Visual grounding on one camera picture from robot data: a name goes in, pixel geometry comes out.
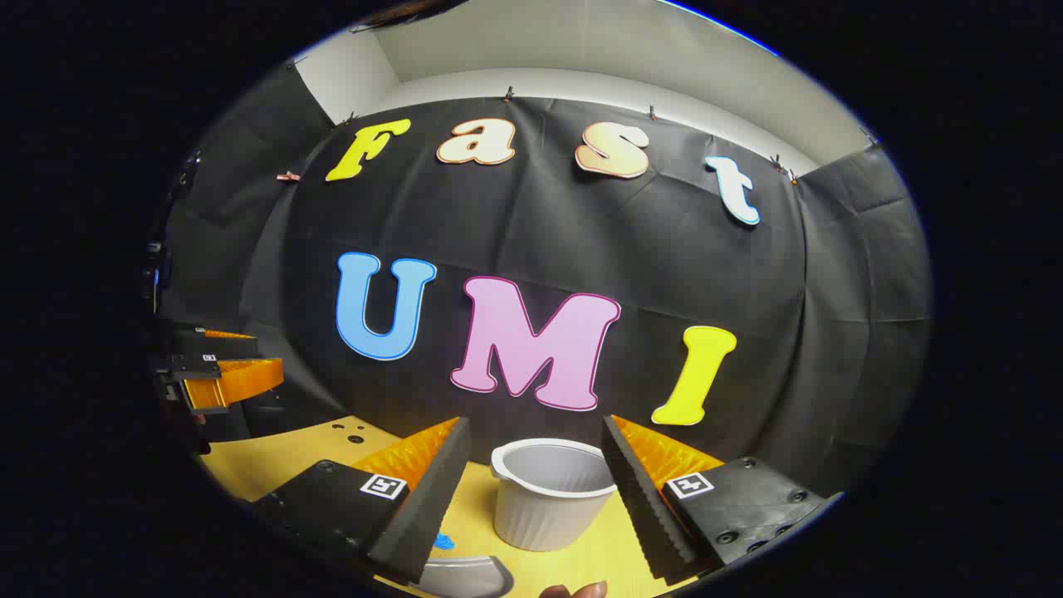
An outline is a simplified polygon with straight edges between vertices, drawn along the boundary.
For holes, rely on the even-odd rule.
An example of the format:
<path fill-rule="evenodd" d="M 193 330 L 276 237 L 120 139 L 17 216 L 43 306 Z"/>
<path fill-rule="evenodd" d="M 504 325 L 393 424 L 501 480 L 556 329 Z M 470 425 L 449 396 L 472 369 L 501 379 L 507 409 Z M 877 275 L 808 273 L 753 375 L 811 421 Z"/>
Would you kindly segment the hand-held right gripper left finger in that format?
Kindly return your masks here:
<path fill-rule="evenodd" d="M 445 420 L 355 464 L 319 459 L 249 512 L 331 566 L 421 580 L 471 448 L 467 417 Z"/>

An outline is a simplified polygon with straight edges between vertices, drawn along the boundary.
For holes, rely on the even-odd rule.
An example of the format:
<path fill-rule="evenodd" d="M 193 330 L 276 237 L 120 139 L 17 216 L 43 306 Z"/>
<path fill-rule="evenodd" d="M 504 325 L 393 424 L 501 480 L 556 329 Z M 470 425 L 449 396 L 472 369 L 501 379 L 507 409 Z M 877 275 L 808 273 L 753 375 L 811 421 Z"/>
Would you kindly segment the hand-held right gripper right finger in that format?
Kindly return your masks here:
<path fill-rule="evenodd" d="M 840 500 L 763 459 L 723 462 L 627 418 L 601 424 L 601 452 L 654 578 L 677 584 L 771 551 Z"/>

